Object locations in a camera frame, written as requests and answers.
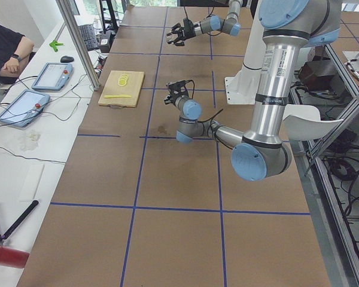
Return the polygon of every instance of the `yellow board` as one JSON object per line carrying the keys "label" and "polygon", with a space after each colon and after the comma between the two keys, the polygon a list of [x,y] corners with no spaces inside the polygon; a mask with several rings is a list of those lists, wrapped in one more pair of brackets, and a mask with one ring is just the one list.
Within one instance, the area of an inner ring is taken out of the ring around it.
{"label": "yellow board", "polygon": [[[144,72],[111,71],[98,104],[135,108],[144,77]],[[126,85],[120,86],[119,79],[126,80]]]}

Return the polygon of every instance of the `black mouse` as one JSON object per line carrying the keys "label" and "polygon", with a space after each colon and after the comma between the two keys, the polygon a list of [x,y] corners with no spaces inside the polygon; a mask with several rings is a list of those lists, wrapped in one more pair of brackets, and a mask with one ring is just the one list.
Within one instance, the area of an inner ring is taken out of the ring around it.
{"label": "black mouse", "polygon": [[73,61],[74,61],[74,58],[71,56],[62,56],[60,59],[60,63],[70,63]]}

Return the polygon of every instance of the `white table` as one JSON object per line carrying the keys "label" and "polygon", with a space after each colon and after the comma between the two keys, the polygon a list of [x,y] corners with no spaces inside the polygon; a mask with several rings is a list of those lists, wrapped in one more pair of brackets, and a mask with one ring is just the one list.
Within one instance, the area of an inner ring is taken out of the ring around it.
{"label": "white table", "polygon": [[[64,29],[58,42],[64,43],[59,46],[59,51],[54,52],[49,43],[56,37],[62,22],[52,31],[45,40],[41,48],[37,51],[32,61],[28,64],[20,78],[38,75],[46,62],[60,62],[64,55],[73,56],[72,62],[74,71],[67,85],[59,92],[49,93],[51,99],[57,99],[71,89],[79,81],[80,76],[85,74],[85,70],[80,62],[80,58],[72,43],[67,28]],[[93,63],[96,62],[98,54],[91,51],[90,58]],[[32,85],[33,79],[25,80],[28,87]],[[12,102],[26,87],[19,83],[13,86],[5,96],[3,102]],[[77,135],[87,105],[92,96],[93,88],[90,85],[87,76],[84,77],[79,86],[74,90],[82,99],[72,117],[67,121],[60,121],[50,114],[42,114],[25,128],[15,128],[8,126],[0,127],[0,146],[9,149],[17,155],[25,157],[36,157],[48,160],[66,161]],[[79,97],[69,92],[64,97],[49,103],[44,111],[56,114],[60,118],[67,118],[74,110]],[[37,141],[30,141],[30,135],[38,135]],[[44,170],[35,194],[35,200],[39,205],[23,221],[18,229],[4,241],[4,245],[31,252],[35,242],[38,230],[48,209],[50,200],[63,171],[63,164],[56,164],[46,161],[25,160],[15,157],[6,151],[0,149],[0,232],[3,234],[22,212],[30,205],[29,202],[19,201],[19,195],[22,190],[25,177],[33,164],[44,164]],[[17,285],[23,269],[9,268],[0,266],[0,286],[13,287]]]}

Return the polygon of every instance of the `green clamp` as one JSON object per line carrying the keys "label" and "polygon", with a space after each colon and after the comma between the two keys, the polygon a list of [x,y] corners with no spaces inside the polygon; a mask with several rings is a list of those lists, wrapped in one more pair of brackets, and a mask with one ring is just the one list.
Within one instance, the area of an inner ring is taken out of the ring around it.
{"label": "green clamp", "polygon": [[53,48],[55,52],[58,51],[57,46],[62,46],[63,43],[58,43],[56,40],[53,40],[51,43],[49,43],[49,46]]}

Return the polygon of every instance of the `watch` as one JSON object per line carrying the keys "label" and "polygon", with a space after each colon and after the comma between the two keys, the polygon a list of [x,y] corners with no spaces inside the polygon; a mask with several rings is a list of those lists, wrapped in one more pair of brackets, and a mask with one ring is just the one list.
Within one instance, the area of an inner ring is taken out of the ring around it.
{"label": "watch", "polygon": [[19,62],[22,60],[22,58],[18,54],[13,53],[11,57],[17,59]]}

